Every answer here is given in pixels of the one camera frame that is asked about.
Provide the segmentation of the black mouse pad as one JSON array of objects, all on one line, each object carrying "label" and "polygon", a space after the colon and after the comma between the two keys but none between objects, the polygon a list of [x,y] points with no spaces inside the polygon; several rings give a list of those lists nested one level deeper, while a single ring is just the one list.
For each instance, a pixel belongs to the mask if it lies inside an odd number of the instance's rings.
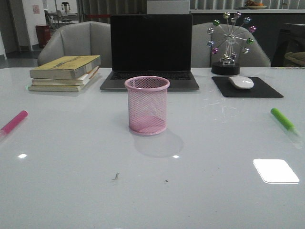
[{"label": "black mouse pad", "polygon": [[278,91],[268,85],[259,77],[250,77],[254,82],[251,89],[237,89],[226,76],[213,76],[212,80],[224,97],[231,98],[283,98]]}]

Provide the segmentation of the yellow top book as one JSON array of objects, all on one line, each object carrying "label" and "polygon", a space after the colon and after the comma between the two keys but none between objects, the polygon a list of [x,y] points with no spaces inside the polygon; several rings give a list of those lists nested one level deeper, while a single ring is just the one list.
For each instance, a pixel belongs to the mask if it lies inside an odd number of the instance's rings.
[{"label": "yellow top book", "polygon": [[101,64],[99,55],[63,56],[30,70],[33,79],[77,79]]}]

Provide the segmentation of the pink highlighter pen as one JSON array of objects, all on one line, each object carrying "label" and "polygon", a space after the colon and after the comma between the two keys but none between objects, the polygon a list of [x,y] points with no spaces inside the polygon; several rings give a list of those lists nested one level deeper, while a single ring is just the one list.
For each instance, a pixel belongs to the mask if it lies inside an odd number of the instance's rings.
[{"label": "pink highlighter pen", "polygon": [[28,112],[22,110],[14,118],[12,118],[4,127],[0,129],[0,138],[4,138],[8,135],[18,124],[21,123],[28,116]]}]

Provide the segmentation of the green highlighter pen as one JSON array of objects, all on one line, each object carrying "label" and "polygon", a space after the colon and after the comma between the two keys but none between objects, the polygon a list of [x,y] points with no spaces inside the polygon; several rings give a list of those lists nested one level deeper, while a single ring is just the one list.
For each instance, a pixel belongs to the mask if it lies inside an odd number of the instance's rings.
[{"label": "green highlighter pen", "polygon": [[272,108],[270,112],[288,132],[300,136],[295,125],[280,110]]}]

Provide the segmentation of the pink mesh pen holder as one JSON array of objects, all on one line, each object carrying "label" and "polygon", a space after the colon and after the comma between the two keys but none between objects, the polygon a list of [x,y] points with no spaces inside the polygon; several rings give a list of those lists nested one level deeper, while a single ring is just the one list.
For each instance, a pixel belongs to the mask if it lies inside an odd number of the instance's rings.
[{"label": "pink mesh pen holder", "polygon": [[128,94],[129,128],[139,135],[156,135],[167,127],[169,80],[159,76],[137,76],[124,82]]}]

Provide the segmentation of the bottom book yellow spine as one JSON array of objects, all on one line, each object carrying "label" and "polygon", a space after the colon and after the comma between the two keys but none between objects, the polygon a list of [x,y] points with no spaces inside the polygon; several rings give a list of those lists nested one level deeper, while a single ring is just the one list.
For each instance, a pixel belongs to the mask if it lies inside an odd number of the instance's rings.
[{"label": "bottom book yellow spine", "polygon": [[64,86],[64,85],[61,85],[61,86],[35,86],[35,85],[31,84],[31,85],[28,86],[28,90],[29,91],[38,91],[38,92],[79,92],[86,85],[80,85],[80,86]]}]

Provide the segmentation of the fruit bowl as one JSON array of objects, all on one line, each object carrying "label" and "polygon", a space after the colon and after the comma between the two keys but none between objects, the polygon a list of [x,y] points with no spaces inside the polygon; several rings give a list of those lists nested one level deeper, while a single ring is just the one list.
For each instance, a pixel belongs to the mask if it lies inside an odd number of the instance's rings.
[{"label": "fruit bowl", "polygon": [[246,8],[251,9],[251,10],[261,10],[261,9],[267,8],[267,6],[264,5],[263,3],[259,3],[254,0],[246,0],[245,6],[246,6]]}]

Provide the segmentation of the red bin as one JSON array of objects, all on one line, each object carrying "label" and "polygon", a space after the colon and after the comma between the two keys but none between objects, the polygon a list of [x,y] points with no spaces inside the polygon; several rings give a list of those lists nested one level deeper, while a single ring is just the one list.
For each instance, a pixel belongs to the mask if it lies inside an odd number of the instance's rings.
[{"label": "red bin", "polygon": [[39,47],[44,48],[51,39],[51,32],[49,25],[36,25],[37,39]]}]

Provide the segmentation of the grey open laptop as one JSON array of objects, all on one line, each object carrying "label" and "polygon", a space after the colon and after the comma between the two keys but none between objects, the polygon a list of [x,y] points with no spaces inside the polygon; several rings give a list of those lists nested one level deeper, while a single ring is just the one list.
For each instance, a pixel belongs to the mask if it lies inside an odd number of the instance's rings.
[{"label": "grey open laptop", "polygon": [[170,91],[198,90],[191,72],[191,14],[111,16],[112,71],[101,90],[124,91],[136,76],[159,76]]}]

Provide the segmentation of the white computer mouse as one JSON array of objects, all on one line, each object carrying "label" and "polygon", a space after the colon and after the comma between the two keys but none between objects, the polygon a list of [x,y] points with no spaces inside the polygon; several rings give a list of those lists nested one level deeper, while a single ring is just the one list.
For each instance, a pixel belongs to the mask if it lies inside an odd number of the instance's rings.
[{"label": "white computer mouse", "polygon": [[231,76],[228,78],[231,85],[236,89],[252,89],[254,82],[249,77]]}]

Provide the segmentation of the ferris wheel desk ornament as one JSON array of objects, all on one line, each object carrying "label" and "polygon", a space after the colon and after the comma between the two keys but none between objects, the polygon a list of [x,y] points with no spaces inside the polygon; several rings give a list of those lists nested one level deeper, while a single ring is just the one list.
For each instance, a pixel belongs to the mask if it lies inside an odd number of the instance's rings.
[{"label": "ferris wheel desk ornament", "polygon": [[234,14],[230,12],[224,12],[223,18],[226,19],[227,25],[221,26],[220,20],[213,20],[211,27],[207,29],[207,33],[211,36],[216,34],[216,30],[220,29],[221,38],[219,40],[208,41],[207,46],[211,50],[212,55],[216,55],[224,47],[224,52],[220,56],[219,60],[212,63],[212,73],[219,75],[238,75],[240,73],[240,64],[237,62],[237,52],[234,51],[234,46],[241,45],[241,41],[245,41],[246,44],[254,43],[252,38],[242,38],[240,34],[243,32],[240,30],[242,26],[236,27],[237,20],[241,17],[241,12],[237,11]]}]

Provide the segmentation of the white middle book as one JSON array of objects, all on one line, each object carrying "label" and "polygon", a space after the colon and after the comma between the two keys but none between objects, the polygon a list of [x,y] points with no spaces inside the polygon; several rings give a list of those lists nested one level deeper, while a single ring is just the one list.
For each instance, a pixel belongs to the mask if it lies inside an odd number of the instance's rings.
[{"label": "white middle book", "polygon": [[32,79],[31,83],[35,86],[80,86],[86,85],[98,72],[99,67],[95,67],[90,72],[82,75],[74,80],[60,80],[60,79]]}]

